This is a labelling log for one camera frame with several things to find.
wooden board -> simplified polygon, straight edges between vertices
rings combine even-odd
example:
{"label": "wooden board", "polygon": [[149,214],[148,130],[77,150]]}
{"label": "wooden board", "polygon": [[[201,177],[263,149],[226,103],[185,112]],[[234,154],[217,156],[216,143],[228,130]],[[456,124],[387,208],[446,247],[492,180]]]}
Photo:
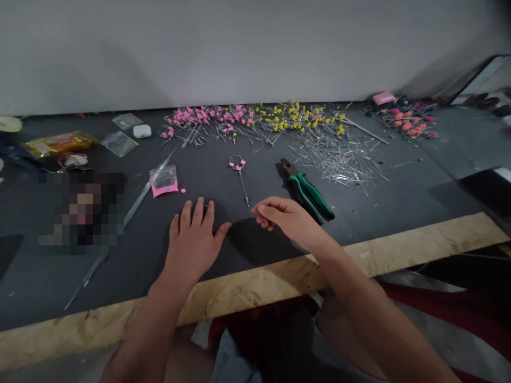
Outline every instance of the wooden board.
{"label": "wooden board", "polygon": [[[346,246],[369,277],[509,240],[484,213]],[[180,326],[323,289],[312,255],[198,283]],[[143,298],[0,332],[0,372],[118,342]]]}

pliers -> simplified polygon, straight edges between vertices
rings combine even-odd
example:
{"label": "pliers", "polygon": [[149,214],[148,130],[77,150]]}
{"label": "pliers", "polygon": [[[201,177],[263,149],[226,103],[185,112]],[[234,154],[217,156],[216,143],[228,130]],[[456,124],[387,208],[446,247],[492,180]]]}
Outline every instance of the pliers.
{"label": "pliers", "polygon": [[318,210],[314,207],[303,190],[306,190],[312,196],[312,199],[318,205],[323,217],[328,220],[333,220],[335,218],[335,214],[332,210],[330,210],[318,190],[305,179],[305,174],[296,170],[294,165],[285,158],[281,159],[281,165],[289,176],[288,180],[293,186],[298,203],[314,218],[314,220],[320,225],[323,224],[323,220],[321,219]]}

miniature badminton racket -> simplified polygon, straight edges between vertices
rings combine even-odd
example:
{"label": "miniature badminton racket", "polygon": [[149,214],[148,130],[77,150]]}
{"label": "miniature badminton racket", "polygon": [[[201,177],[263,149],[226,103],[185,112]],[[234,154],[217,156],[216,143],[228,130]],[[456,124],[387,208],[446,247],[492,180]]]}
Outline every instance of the miniature badminton racket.
{"label": "miniature badminton racket", "polygon": [[246,164],[246,161],[244,159],[242,159],[241,156],[239,156],[239,155],[234,155],[229,158],[229,166],[231,168],[233,168],[234,170],[236,170],[240,177],[241,187],[243,189],[243,195],[245,196],[246,206],[250,207],[249,198],[246,196],[245,185],[243,185],[243,178],[241,177],[241,170],[243,169],[245,164]]}

yellow package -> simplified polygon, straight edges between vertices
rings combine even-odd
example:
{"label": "yellow package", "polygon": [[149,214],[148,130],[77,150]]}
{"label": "yellow package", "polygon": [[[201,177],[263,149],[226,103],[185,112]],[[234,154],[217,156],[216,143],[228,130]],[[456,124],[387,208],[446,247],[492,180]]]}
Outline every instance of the yellow package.
{"label": "yellow package", "polygon": [[82,151],[99,143],[88,133],[74,131],[58,136],[37,138],[22,145],[34,158],[44,158],[65,152]]}

white wall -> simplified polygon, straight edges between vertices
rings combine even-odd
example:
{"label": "white wall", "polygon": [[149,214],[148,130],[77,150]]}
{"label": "white wall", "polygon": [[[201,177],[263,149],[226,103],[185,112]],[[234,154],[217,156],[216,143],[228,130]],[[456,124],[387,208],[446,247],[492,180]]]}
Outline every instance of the white wall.
{"label": "white wall", "polygon": [[511,52],[505,0],[2,0],[0,114],[443,91]]}

